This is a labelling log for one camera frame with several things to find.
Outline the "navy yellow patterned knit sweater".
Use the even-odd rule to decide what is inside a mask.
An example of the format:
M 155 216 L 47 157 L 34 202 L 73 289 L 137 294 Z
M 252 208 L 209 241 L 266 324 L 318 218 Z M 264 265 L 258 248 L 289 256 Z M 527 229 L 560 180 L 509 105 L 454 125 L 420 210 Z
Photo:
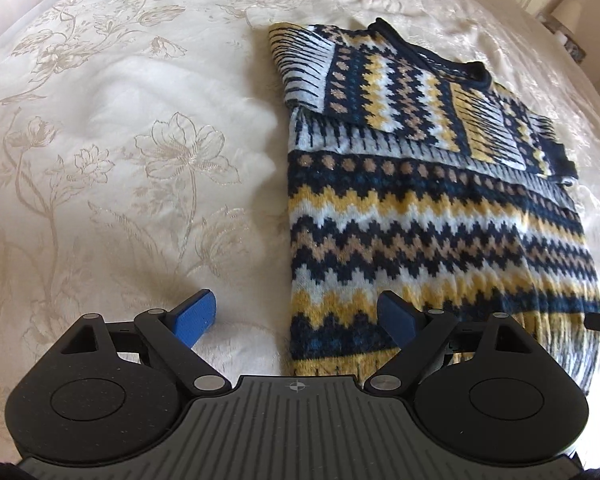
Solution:
M 600 291 L 550 119 L 384 20 L 276 24 L 270 45 L 290 113 L 292 372 L 370 377 L 398 350 L 376 311 L 390 290 L 463 321 L 513 315 L 588 388 Z

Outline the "cream floral bedspread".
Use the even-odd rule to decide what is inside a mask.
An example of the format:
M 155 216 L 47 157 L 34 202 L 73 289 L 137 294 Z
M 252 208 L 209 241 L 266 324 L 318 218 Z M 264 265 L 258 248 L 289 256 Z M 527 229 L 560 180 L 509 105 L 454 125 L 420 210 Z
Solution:
M 600 95 L 514 0 L 59 0 L 0 39 L 0 460 L 17 456 L 10 390 L 87 312 L 123 321 L 208 288 L 202 356 L 230 378 L 290 372 L 268 30 L 376 18 L 554 120 L 600 283 Z

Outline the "cream table lamp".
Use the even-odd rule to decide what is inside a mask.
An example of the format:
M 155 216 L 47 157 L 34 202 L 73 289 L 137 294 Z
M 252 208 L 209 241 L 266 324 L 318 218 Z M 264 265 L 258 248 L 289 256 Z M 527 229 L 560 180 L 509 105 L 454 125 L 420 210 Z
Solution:
M 567 43 L 569 36 L 576 32 L 581 13 L 582 3 L 579 0 L 560 0 L 550 14 L 557 24 L 554 36 L 562 46 Z

